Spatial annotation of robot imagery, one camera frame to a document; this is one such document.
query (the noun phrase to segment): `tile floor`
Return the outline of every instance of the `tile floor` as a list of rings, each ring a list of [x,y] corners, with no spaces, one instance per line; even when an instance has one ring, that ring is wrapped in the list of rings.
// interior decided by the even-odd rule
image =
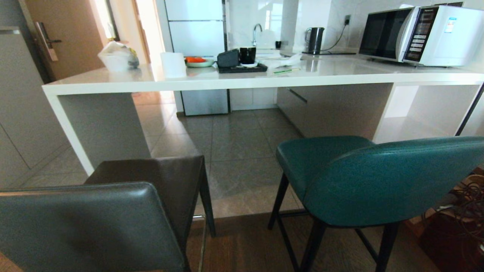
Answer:
[[[205,155],[215,217],[271,211],[282,174],[275,148],[301,137],[278,109],[181,118],[174,104],[136,109],[152,157]],[[22,187],[76,185],[86,178],[69,148]],[[282,208],[301,208],[292,189]],[[196,212],[202,211],[198,204]]]

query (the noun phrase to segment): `bar stool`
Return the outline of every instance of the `bar stool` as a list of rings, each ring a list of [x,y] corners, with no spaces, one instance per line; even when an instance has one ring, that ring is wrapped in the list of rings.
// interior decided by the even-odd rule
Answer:
[[[384,144],[357,136],[296,139],[281,143],[283,169],[269,220],[281,229],[294,271],[310,271],[328,227],[354,228],[386,269],[401,221],[425,212],[484,161],[484,137],[443,137]],[[291,184],[305,212],[280,213]],[[313,227],[298,265],[282,217],[309,214]],[[385,226],[377,254],[361,232]]]
[[[0,252],[24,271],[190,271],[199,192],[215,236],[203,156],[107,161],[84,185],[2,190]]]

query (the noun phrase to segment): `label sticker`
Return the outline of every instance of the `label sticker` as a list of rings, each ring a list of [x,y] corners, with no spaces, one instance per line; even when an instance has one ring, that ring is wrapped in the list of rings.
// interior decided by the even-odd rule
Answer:
[[[452,33],[452,30],[454,30],[454,25],[455,21],[457,18],[450,17],[449,20],[447,21],[447,25],[445,26],[444,33]]]

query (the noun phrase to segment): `teal bar stool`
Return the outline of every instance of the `teal bar stool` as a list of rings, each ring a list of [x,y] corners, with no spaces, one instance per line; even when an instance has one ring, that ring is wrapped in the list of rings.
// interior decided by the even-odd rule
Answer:
[[[484,137],[428,138],[374,144],[357,136],[290,140],[277,148],[283,169],[269,229],[277,220],[294,271],[310,271],[327,227],[354,228],[386,269],[401,221],[418,216],[484,161]],[[291,183],[305,207],[280,213]],[[281,218],[309,214],[313,227],[298,265]],[[385,226],[377,254],[361,232]]]

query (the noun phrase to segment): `stool backrest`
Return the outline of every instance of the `stool backrest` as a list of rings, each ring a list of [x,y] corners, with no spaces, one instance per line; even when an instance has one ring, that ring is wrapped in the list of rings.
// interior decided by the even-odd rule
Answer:
[[[484,137],[374,145],[323,166],[303,204],[328,224],[372,226],[418,216],[484,162]]]
[[[180,269],[152,184],[0,191],[0,252],[24,271]]]

